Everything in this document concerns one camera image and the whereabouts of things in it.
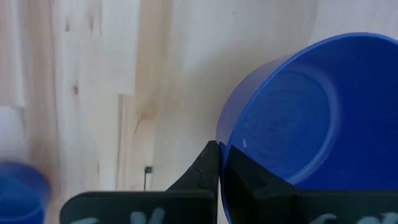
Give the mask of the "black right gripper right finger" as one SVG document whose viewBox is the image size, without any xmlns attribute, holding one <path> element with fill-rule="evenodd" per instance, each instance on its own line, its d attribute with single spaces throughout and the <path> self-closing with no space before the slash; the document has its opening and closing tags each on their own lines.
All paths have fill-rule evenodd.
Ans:
<svg viewBox="0 0 398 224">
<path fill-rule="evenodd" d="M 234 146 L 221 193 L 231 224 L 398 224 L 398 191 L 297 189 Z"/>
</svg>

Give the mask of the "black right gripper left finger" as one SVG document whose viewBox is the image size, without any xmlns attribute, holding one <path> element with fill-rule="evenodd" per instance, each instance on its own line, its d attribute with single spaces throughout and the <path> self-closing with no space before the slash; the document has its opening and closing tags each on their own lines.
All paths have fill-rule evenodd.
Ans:
<svg viewBox="0 0 398 224">
<path fill-rule="evenodd" d="M 216 224 L 220 149 L 209 141 L 165 191 L 85 192 L 60 212 L 61 224 Z"/>
</svg>

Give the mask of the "blue-purple plastic bowl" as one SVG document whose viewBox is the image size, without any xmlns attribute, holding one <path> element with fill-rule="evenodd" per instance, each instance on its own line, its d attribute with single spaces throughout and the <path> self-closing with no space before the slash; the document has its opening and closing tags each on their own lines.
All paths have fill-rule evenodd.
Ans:
<svg viewBox="0 0 398 224">
<path fill-rule="evenodd" d="M 44 224 L 50 185 L 35 168 L 0 162 L 0 224 Z"/>
<path fill-rule="evenodd" d="M 236 147 L 301 190 L 398 191 L 398 40 L 348 33 L 264 64 L 216 129 L 220 184 Z"/>
</svg>

